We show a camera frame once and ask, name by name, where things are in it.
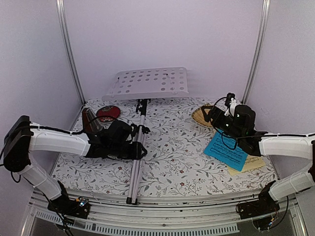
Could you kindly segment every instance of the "dark red lid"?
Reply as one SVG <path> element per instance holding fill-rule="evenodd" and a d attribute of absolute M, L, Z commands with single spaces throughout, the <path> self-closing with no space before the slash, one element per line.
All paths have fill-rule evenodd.
<path fill-rule="evenodd" d="M 116 106 L 106 106 L 99 109 L 96 113 L 97 117 L 100 116 L 111 116 L 113 118 L 118 118 L 120 115 L 120 109 Z M 114 119 L 110 117 L 99 118 L 101 122 L 111 122 Z"/>

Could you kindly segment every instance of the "white perforated board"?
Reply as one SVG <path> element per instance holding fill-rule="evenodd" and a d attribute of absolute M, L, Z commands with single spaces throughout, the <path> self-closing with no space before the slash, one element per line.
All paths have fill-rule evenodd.
<path fill-rule="evenodd" d="M 184 67 L 121 71 L 103 96 L 105 100 L 187 97 L 187 71 Z"/>

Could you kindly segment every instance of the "blue sheet with writing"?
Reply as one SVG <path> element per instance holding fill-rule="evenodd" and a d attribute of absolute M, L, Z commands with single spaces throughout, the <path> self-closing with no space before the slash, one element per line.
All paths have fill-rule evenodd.
<path fill-rule="evenodd" d="M 234 139 L 223 137 L 223 140 L 230 148 L 234 148 Z M 236 147 L 235 150 L 231 150 L 226 147 L 224 143 L 222 142 L 221 134 L 217 132 L 203 153 L 224 162 L 229 167 L 241 171 L 248 156 L 247 153 L 242 151 L 239 147 Z"/>

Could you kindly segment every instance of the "leaf pattern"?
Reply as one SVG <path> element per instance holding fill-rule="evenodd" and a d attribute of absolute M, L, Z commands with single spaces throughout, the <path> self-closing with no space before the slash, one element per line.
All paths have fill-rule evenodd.
<path fill-rule="evenodd" d="M 145 147 L 143 175 L 139 186 L 140 196 L 196 196 L 225 194 L 260 189 L 276 180 L 275 170 L 268 157 L 266 166 L 230 176 L 224 163 L 203 154 L 214 130 L 195 123 L 192 112 L 215 99 L 169 98 L 152 99 L 148 104 L 145 125 L 151 132 Z M 136 100 L 89 100 L 86 107 L 94 112 L 106 105 L 121 109 L 120 120 L 138 124 Z M 82 129 L 81 117 L 74 130 Z M 85 158 L 61 153 L 53 177 L 66 187 L 104 194 L 127 195 L 132 161 Z"/>

